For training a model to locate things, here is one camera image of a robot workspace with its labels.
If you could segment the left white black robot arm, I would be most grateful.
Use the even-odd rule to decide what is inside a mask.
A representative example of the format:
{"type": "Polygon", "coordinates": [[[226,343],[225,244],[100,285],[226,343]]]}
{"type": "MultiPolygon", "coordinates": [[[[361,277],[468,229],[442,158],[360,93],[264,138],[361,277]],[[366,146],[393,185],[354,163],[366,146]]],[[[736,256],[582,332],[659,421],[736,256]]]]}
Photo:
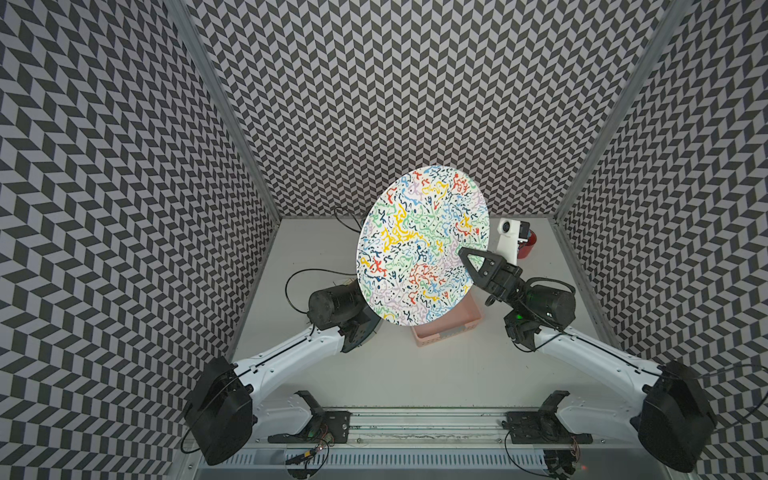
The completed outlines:
{"type": "Polygon", "coordinates": [[[381,323],[356,280],[312,293],[308,307],[309,327],[301,333],[250,358],[232,363],[220,356],[205,365],[182,416],[207,464],[230,459],[255,432],[304,437],[324,415],[320,405],[306,391],[273,393],[322,360],[362,346],[381,323]]]}

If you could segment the dark teal square plate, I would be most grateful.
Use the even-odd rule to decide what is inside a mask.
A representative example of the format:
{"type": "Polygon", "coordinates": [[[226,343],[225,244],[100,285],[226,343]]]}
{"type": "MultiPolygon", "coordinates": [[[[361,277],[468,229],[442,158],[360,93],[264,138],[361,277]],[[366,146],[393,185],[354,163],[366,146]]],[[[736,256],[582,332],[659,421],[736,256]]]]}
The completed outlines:
{"type": "Polygon", "coordinates": [[[344,335],[344,344],[341,352],[349,353],[362,346],[378,332],[380,324],[381,320],[376,320],[353,325],[351,330],[344,335]]]}

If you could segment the colourful speckled round plate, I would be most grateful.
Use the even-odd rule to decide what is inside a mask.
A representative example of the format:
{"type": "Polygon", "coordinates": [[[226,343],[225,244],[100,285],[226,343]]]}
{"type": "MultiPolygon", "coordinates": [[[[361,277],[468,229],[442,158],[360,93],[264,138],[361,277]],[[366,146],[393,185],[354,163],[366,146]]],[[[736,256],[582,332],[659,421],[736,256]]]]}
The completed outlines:
{"type": "Polygon", "coordinates": [[[466,173],[449,166],[413,170],[375,200],[356,247],[356,278],[380,318],[414,327],[437,320],[469,293],[473,281],[461,248],[485,251],[490,216],[466,173]]]}

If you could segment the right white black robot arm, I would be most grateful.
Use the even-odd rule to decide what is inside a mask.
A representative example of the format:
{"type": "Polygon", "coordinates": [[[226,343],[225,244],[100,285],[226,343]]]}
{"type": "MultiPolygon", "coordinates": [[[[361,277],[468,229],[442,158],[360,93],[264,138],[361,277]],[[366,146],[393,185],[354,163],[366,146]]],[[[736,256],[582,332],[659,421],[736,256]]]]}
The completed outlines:
{"type": "Polygon", "coordinates": [[[576,289],[564,281],[525,280],[519,266],[489,251],[463,247],[459,257],[488,303],[509,307],[504,325],[515,345],[559,359],[620,397],[614,407],[557,408],[563,427],[635,442],[672,470],[694,471],[717,420],[692,368],[643,360],[573,328],[576,289]]]}

